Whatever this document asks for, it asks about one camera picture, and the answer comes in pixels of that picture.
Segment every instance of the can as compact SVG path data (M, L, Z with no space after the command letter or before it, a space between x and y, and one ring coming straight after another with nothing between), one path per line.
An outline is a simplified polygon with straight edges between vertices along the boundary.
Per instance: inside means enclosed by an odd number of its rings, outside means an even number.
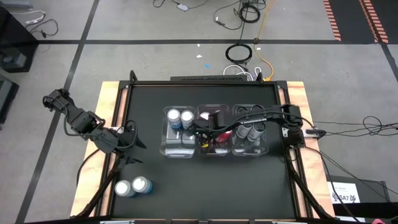
M136 192L132 189L131 183L126 180L120 180L114 186L114 191L121 197L133 197Z
M240 107L236 108L236 113L245 113L247 111L248 111L248 109L246 109L244 106L240 106Z
M152 182L148 180L145 177L136 177L132 181L132 188L137 192L137 193L142 193L142 194L149 194L152 189L154 188Z
M265 130L266 130L266 125L264 123L254 124L248 134L248 140L253 142L258 140Z
M203 113L200 114L200 117L203 118L203 119L205 119L205 120L208 120L208 119L209 119L209 115L210 115L210 113L208 113L208 112L203 112Z
M250 130L251 130L252 124L241 124L236 128L236 134L240 138L245 138Z
M171 110L169 110L169 112L167 112L167 119L169 120L171 127L174 129L181 128L180 117L181 117L181 114L176 109L171 109Z
M252 108L251 108L251 111L255 111L255 110L263 110L264 108L262 107L262 106L260 106L260 105L254 105Z
M189 110L183 111L181 113L181 123L184 129L188 129L193 121L193 113Z

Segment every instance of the cable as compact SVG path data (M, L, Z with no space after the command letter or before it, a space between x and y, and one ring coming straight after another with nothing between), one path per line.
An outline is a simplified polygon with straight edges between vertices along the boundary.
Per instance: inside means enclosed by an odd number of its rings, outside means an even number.
M233 44L233 45L229 46L229 47L226 49L226 51L225 51L225 57L226 57L230 62L234 63L235 65L239 65L239 64L245 64L245 65L246 65L246 64L250 61L250 59L252 58L252 54L253 54L253 51L251 50L250 46L248 46L248 45L246 45L246 44L241 44L241 43L240 43L240 41L242 40L242 36L243 36L244 25L246 24L245 20L243 20L243 26L242 26L241 36L240 36L238 42L237 42L236 44ZM246 58L240 59L240 60L232 59L232 58L229 56L229 51L230 51L232 48L234 48L234 47L244 47L244 48L248 49L248 50L249 50L249 55L248 55Z
M256 79L259 76L259 73L261 72L261 68L260 67L254 68L254 73L256 74L256 77L254 77L250 72L244 71L243 68L241 66L239 66L239 65L228 65L227 67L224 68L223 75L225 75L225 71L227 69L231 68L231 67L239 68L242 72L239 72L237 75L242 75L242 74L249 75L250 78L251 78L251 81L254 81L254 79Z
M243 12L244 12L243 9L246 9L246 10L245 10L245 12L246 12L245 17L243 17ZM251 20L246 19L246 16L248 15L248 12L250 12L250 13L256 13L256 14L257 14L257 17L256 17L255 19L251 19ZM238 16L239 16L239 18L240 18L243 22L255 23L255 22L257 22L258 20L260 20L260 16L261 16L261 15L260 15L260 10L259 10L258 8L254 7L254 6L250 5L250 4L243 4L242 8L239 10Z
M87 156L87 158L81 163L79 169L77 170L77 176L76 176L76 187L79 184L79 178L80 178L80 172L81 172L81 168L83 168L83 166L86 164L86 162L93 157L97 152L99 151L99 149L95 150L94 152L92 152L89 156Z
M294 115L294 114L290 114L290 113L286 113L286 112L266 111L266 109L257 110L256 113L251 113L251 114L246 114L246 113L245 113L244 115L242 115L242 116L236 118L236 119L235 119L234 121L232 121L229 125L227 125L227 126L225 126L225 127L223 127L223 128L220 128L220 129L211 129L211 128L207 128L207 127L203 127L203 126L198 126L198 127L199 127L199 128L202 128L202 129L204 129L204 130L207 130L207 131L209 131L209 132L214 132L214 133L215 133L215 132L225 132L225 131L228 130L230 127L234 126L240 119L242 119L242 118L250 118L250 117L252 117L252 116L257 116L257 115L262 115L262 114L264 114L264 112L266 113L266 115L269 115L269 114L283 114L283 115L293 116L293 117L295 117L295 118L298 118L298 119L301 119L301 120L307 122L307 123L311 126L311 128L313 128L312 123L311 123L309 120L307 120L306 118L303 118L303 117L300 117L300 116L296 116L296 115ZM294 124L288 122L286 119L285 119L285 122L286 122L287 124L291 125L291 126L294 126Z
M274 0L271 0L270 3L265 8L264 17L262 18L262 22L261 22L261 26L260 26L260 29L259 29L259 33L258 33L257 37L254 39L254 45L253 45L254 51L256 51L257 55L261 58L261 60L263 62L265 62L269 66L269 68L271 69L271 74L267 78L264 79L266 82L271 81L271 78L274 76L274 67L271 65L271 63L269 63L266 59L264 59L261 56L260 52L257 50L256 45L257 45L257 43L258 43L258 41L260 39L261 31L262 31L262 28L264 27L264 24L266 23L266 20L268 18L268 12L271 9L272 3L274 3Z
M188 7L189 9L196 9L196 8L198 8L198 7L200 7L200 6L203 6L204 4L206 4L207 2L208 2L209 0L206 0L204 3L202 3L202 4L200 4L200 5L198 5L198 6L195 6L195 7Z
M372 123L367 123L367 119L375 119L378 124L372 124ZM325 124L339 124L339 125L363 125L364 128L358 128L358 129L353 129L353 130L348 130L348 131L341 131L337 133L331 133L327 132L326 136L332 136L332 135L339 135L339 136L345 136L345 137L361 137L361 136L395 136L398 135L397 133L392 133L392 134L380 134L381 131L389 130L389 129L396 129L398 130L398 123L391 123L391 124L382 124L380 119L375 117L375 116L367 116L362 120L362 123L337 123L337 122L330 122L330 121L315 121L314 123L325 123ZM344 133L352 133L356 131L364 131L367 130L368 133L365 134L357 134L357 135L351 135L351 134L344 134Z
M154 0L153 2L152 2L152 5L154 6L154 7L162 7L163 6L163 3L166 1L166 0L162 0L162 2L161 2L161 4L159 5L159 6L156 6L155 5L155 2L156 2L157 0Z
M318 151L318 150L316 150L316 149L314 149L314 148L311 148L311 147L308 147L308 146L305 146L305 148L310 149L310 150L312 150L312 151L314 151L314 152L319 153L321 156L325 157L329 162L331 162L334 166L336 166L337 168L339 168L340 170L342 170L342 171L345 172L346 174L352 176L352 178L354 178L354 179L360 181L360 182L361 182L362 184L364 184L367 188L369 188L370 190L372 190L373 192L375 192L376 194L378 194L378 196L380 196L380 197L384 198L385 200L387 200L387 198L386 198L385 196L383 196L382 194L380 194L379 192L377 192L376 190L374 190L371 186L369 186L369 185L368 185L367 183L365 183L363 180L357 178L354 174L352 174L351 172L349 172L348 170L346 170L344 167L342 167L341 165L339 165L339 163L337 163L335 160L333 160L330 156L328 156L328 155L325 154L324 152ZM381 183L379 183L379 182L375 182L375 183L379 184L379 185L382 186L384 189L389 190L390 192L392 192L392 193L398 195L397 192L395 192L395 191L393 191L392 189L390 189L390 188L388 188L388 187L382 185Z
M36 28L40 27L41 25L46 24L46 23L48 23L48 22L52 22L52 21L55 23L55 27L57 28L57 30L56 30L53 34L47 34L47 33L45 33L43 30L40 30L40 31L35 30ZM42 23L36 25L36 26L33 27L29 32L30 32L31 34L34 34L34 33L36 33L36 32L40 32L40 33L43 35L44 38L46 38L47 36L54 36L54 35L56 35L56 34L58 33L58 22L56 22L55 19L49 19L49 20L47 20L47 21L45 21L45 22L42 22Z
M329 173L329 168L328 168L325 160L323 159L322 154L320 154L320 156L321 156L321 160L322 160L323 164L325 165L326 173L328 174L331 188L333 189L333 192L336 194L337 199L340 201L341 205L343 206L344 210L346 210L347 214L349 216L353 217L353 219L355 221L359 222L359 220L351 213L351 211L347 208L347 206L344 204L344 202L342 201L342 199L339 197L338 193L336 192L335 186L333 185L333 181L332 181L330 173Z
M238 1L234 2L234 3L232 3L232 4L229 4L229 5L227 5L227 6L223 6L223 7L219 8L219 9L217 9L217 10L213 13L213 21L214 21L215 23L217 23L218 25L224 27L225 29L229 29L229 30L238 30L238 29L240 29L240 28L242 27L242 24L243 24L243 21L242 21L242 20L241 20L241 23L240 23L240 25L239 25L238 27L230 28L230 27L227 27L227 26L225 25L225 23L220 22L220 21L218 20L218 16L216 16L216 14L217 14L218 11L220 11L220 10L222 10L222 9L225 9L225 8L227 8L227 7L231 7L231 6L235 5L235 4L238 3L238 2L239 2L239 7L240 7L241 1L242 1L242 0L238 0Z
M45 18L45 12L42 10L36 10L36 11L30 11L30 12L10 12L13 15L27 15L27 14L32 14L32 13L36 13L36 12L41 12L42 16L40 16L39 18L36 19L32 19L31 21L25 21L26 23L26 27L30 26L30 25L34 25L36 23L42 22Z

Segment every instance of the blue can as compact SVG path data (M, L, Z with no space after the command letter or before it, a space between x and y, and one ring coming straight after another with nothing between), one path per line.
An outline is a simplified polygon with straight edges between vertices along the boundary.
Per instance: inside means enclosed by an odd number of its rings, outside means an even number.
M173 129L181 128L181 114L176 109L171 109L167 112L167 119Z

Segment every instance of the clear plastic bin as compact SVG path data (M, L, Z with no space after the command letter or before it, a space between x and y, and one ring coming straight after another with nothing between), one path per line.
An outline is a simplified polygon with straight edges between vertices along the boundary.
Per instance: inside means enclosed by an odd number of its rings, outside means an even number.
M164 118L160 153L168 158L190 159L195 153L195 135L182 126L178 129L171 127L167 119L167 113L171 109L178 110L180 114L185 110L195 114L195 109L192 106L168 106L163 109Z
M209 114L214 114L218 111L229 113L227 105L200 105L196 109L196 119L208 119ZM220 134L211 142L204 143L202 139L207 138L206 134L197 136L197 149L200 154L206 156L225 156L232 150L232 135L231 131Z
M234 105L232 114L261 109L264 109L261 105ZM233 130L232 136L232 153L235 156L261 156L269 151L264 123L242 124Z

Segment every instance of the white can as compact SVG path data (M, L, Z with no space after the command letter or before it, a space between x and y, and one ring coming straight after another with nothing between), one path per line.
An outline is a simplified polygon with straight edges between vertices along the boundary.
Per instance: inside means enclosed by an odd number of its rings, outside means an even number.
M181 114L176 109L171 109L167 112L167 119L173 129L181 128Z
M120 180L114 186L114 191L121 197L133 197L136 192L132 189L131 183L126 180Z
M181 114L181 123L184 129L188 129L193 121L193 113L189 110L183 111Z
M132 188L137 193L149 194L154 188L152 182L145 177L136 177L132 181Z

